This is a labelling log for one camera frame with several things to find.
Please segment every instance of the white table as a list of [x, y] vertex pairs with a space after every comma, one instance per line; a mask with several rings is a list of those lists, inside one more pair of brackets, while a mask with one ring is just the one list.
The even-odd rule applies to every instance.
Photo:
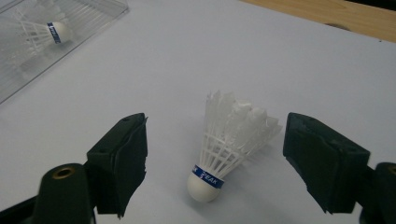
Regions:
[[98, 223], [358, 223], [324, 214], [282, 156], [284, 130], [226, 176], [213, 203], [186, 190], [205, 98], [234, 91], [286, 124], [321, 120], [396, 161], [396, 44], [231, 0], [130, 0], [130, 12], [0, 105], [0, 210], [49, 169], [83, 163], [121, 118], [148, 116], [147, 175], [125, 218]]

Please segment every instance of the transparent tray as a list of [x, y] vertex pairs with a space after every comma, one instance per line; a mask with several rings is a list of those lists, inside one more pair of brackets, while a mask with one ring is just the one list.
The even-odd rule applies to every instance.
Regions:
[[[0, 104], [127, 10], [125, 0], [15, 0], [0, 5]], [[70, 40], [31, 46], [35, 40], [26, 35], [44, 37], [20, 25], [55, 21], [68, 27]]]

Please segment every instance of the white rounded tip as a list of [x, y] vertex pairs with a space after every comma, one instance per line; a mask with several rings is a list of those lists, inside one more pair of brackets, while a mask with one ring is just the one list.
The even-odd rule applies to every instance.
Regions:
[[73, 32], [64, 23], [55, 21], [52, 24], [62, 43], [67, 42], [72, 38]]
[[218, 197], [220, 189], [213, 188], [197, 175], [191, 173], [187, 180], [190, 196], [198, 202], [208, 203]]

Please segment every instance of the blue band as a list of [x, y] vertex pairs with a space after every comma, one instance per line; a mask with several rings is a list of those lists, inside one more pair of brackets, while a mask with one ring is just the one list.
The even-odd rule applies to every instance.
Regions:
[[49, 27], [49, 32], [52, 34], [53, 40], [55, 41], [55, 44], [60, 44], [61, 38], [59, 37], [58, 32], [56, 32], [52, 22], [47, 23], [47, 25]]
[[224, 184], [224, 181], [206, 172], [197, 165], [195, 165], [192, 169], [192, 173], [197, 175], [200, 179], [204, 180], [207, 184], [215, 189], [221, 189], [221, 186]]

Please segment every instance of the wooden surface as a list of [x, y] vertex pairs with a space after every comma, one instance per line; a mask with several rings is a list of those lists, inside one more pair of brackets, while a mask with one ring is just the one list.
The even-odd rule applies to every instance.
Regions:
[[242, 0], [396, 43], [396, 11], [343, 0]]

